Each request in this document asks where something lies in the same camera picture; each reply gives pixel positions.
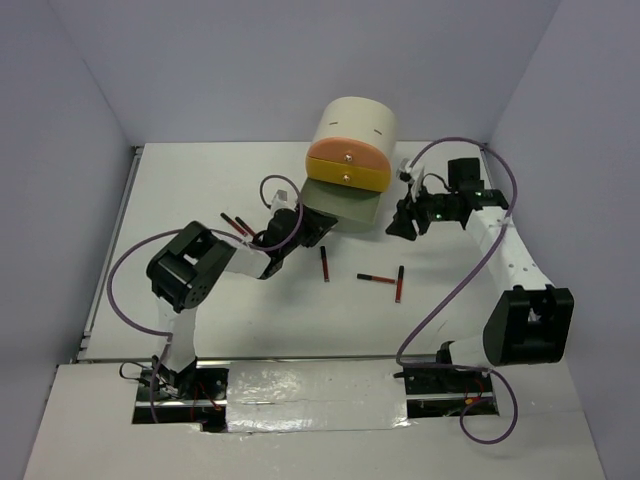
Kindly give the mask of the yellow drawer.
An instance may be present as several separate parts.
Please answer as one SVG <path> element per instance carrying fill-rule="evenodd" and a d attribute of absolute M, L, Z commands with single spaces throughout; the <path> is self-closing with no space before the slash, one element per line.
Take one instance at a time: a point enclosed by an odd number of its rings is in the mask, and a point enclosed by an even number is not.
<path fill-rule="evenodd" d="M 385 192 L 391 183 L 389 168 L 378 169 L 308 157 L 310 179 L 372 192 Z"/>

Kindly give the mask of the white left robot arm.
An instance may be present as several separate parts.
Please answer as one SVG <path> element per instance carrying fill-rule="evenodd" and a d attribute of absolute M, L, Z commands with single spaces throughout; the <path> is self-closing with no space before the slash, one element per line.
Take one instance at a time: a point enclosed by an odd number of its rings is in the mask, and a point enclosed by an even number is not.
<path fill-rule="evenodd" d="M 223 273 L 266 280 L 295 249 L 315 246 L 337 223 L 307 207 L 282 207 L 248 243 L 224 239 L 197 221 L 182 229 L 146 269 L 158 307 L 157 326 L 170 334 L 169 345 L 153 357 L 162 389 L 177 399 L 195 389 L 196 312 Z"/>

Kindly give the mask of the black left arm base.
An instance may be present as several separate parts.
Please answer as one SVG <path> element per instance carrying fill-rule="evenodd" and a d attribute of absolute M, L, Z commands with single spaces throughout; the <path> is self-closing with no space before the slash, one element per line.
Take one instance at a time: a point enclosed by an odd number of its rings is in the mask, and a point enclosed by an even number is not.
<path fill-rule="evenodd" d="M 177 376 L 164 368 L 153 376 L 154 367 L 133 361 L 119 366 L 119 377 L 136 385 L 134 425 L 197 424 L 212 433 L 227 429 L 227 368 L 192 364 Z"/>

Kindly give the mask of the red lip gloss horizontal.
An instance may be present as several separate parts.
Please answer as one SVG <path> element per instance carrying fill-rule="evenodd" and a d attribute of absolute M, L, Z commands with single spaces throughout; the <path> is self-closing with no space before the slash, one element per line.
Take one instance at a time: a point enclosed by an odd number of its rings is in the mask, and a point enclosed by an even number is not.
<path fill-rule="evenodd" d="M 357 273 L 356 278 L 358 280 L 363 280 L 363 281 L 371 281 L 371 282 L 392 284 L 392 285 L 396 284 L 396 279 L 394 278 L 382 277 L 382 276 L 370 275 L 370 274 L 364 274 L 364 273 Z"/>

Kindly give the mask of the orange top drawer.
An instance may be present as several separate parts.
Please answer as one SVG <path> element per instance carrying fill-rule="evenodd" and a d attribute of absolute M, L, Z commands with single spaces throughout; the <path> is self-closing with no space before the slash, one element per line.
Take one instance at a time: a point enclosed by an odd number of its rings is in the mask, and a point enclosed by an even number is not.
<path fill-rule="evenodd" d="M 346 137 L 328 137 L 315 141 L 307 151 L 306 170 L 314 161 L 348 164 L 376 171 L 390 171 L 388 155 L 368 143 Z"/>

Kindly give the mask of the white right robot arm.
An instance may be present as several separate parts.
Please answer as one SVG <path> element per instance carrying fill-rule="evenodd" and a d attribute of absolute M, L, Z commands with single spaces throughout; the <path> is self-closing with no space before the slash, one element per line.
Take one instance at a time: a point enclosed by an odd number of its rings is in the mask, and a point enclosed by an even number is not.
<path fill-rule="evenodd" d="M 536 265 L 504 194 L 481 179 L 479 159 L 451 160 L 447 172 L 444 192 L 431 193 L 427 172 L 403 160 L 398 176 L 408 192 L 386 229 L 389 235 L 413 241 L 435 222 L 460 224 L 479 247 L 481 265 L 491 273 L 499 294 L 480 334 L 441 345 L 434 369 L 437 384 L 456 391 L 468 381 L 469 369 L 559 362 L 574 311 L 571 291 L 554 286 Z"/>

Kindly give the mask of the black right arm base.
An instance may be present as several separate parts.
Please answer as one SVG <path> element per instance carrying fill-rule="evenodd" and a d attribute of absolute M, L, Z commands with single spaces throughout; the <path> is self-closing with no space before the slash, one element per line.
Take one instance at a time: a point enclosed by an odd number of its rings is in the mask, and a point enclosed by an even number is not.
<path fill-rule="evenodd" d="M 491 380 L 483 373 L 469 369 L 449 368 L 451 341 L 443 343 L 435 360 L 444 368 L 403 367 L 394 373 L 395 379 L 404 381 L 405 391 L 410 395 L 463 394 L 464 399 L 479 400 L 484 394 L 493 392 Z"/>

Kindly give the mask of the red lip gloss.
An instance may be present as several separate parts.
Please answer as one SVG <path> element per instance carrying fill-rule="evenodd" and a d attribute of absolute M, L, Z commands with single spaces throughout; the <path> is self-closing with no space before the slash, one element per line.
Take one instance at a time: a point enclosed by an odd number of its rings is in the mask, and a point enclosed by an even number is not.
<path fill-rule="evenodd" d="M 324 245 L 320 247 L 320 254 L 321 254 L 321 262 L 322 262 L 323 279 L 325 283 L 328 283 L 330 281 L 330 274 L 329 274 L 327 250 Z"/>
<path fill-rule="evenodd" d="M 396 279 L 396 290 L 395 290 L 395 303 L 396 304 L 400 304 L 401 303 L 402 292 L 403 292 L 404 273 L 405 273 L 405 267 L 404 267 L 404 265 L 400 265 L 399 268 L 398 268 L 397 279 Z"/>
<path fill-rule="evenodd" d="M 251 237 L 256 235 L 256 232 L 239 216 L 235 217 L 236 223 Z"/>
<path fill-rule="evenodd" d="M 243 237 L 247 236 L 247 232 L 235 220 L 233 220 L 230 216 L 228 216 L 226 213 L 221 212 L 220 213 L 220 217 L 227 224 L 229 224 L 235 231 L 237 231 L 240 235 L 242 235 Z"/>

